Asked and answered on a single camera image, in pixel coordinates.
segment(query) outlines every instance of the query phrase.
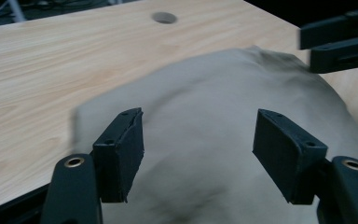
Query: metal ring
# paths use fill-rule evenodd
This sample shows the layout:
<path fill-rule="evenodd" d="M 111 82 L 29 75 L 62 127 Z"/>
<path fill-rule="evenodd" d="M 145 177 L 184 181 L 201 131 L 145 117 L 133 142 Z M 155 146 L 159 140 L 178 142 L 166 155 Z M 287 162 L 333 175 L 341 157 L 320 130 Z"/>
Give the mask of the metal ring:
<path fill-rule="evenodd" d="M 84 159 L 81 157 L 74 157 L 69 159 L 68 161 L 65 162 L 65 166 L 68 168 L 74 168 L 77 167 L 79 165 L 81 165 L 81 163 L 84 162 Z"/>
<path fill-rule="evenodd" d="M 358 171 L 358 161 L 344 160 L 342 164 L 352 170 Z"/>

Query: black bracket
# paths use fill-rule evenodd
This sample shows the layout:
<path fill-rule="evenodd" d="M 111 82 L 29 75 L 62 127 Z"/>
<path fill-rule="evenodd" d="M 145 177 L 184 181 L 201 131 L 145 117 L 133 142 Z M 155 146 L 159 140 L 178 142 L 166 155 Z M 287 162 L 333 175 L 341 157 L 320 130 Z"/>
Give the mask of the black bracket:
<path fill-rule="evenodd" d="M 358 160 L 325 158 L 327 146 L 282 114 L 259 109 L 254 154 L 292 204 L 318 196 L 319 223 L 358 223 Z"/>

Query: wooden table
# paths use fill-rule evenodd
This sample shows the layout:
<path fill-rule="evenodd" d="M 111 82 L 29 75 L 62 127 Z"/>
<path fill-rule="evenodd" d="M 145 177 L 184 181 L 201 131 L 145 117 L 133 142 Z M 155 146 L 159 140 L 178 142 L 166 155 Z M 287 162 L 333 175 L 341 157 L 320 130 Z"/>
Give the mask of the wooden table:
<path fill-rule="evenodd" d="M 170 12 L 173 24 L 153 21 Z M 241 0 L 152 0 L 0 26 L 0 204 L 49 182 L 73 109 L 168 63 L 220 49 L 295 54 L 297 28 Z M 358 120 L 358 69 L 324 75 Z"/>

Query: white cloth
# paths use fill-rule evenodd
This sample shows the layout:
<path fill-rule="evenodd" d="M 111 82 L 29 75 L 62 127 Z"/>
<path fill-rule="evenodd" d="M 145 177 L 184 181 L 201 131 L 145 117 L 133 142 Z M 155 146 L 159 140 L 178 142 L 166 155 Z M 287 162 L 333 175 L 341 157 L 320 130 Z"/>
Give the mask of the white cloth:
<path fill-rule="evenodd" d="M 316 204 L 286 203 L 252 153 L 258 108 L 284 114 L 358 159 L 358 126 L 334 90 L 289 54 L 228 49 L 159 69 L 80 106 L 75 152 L 124 110 L 141 107 L 145 157 L 129 203 L 105 223 L 317 223 Z"/>

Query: wood grain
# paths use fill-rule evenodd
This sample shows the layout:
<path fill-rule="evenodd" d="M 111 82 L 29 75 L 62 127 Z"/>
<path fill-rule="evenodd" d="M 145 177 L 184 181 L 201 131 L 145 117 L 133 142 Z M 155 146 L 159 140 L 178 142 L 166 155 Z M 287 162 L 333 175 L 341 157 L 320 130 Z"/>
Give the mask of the wood grain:
<path fill-rule="evenodd" d="M 178 18 L 153 21 L 158 11 Z M 297 28 L 241 0 L 152 0 L 0 26 L 0 204 L 46 184 L 73 109 L 168 63 L 220 49 L 295 54 Z M 324 76 L 358 119 L 358 69 Z"/>

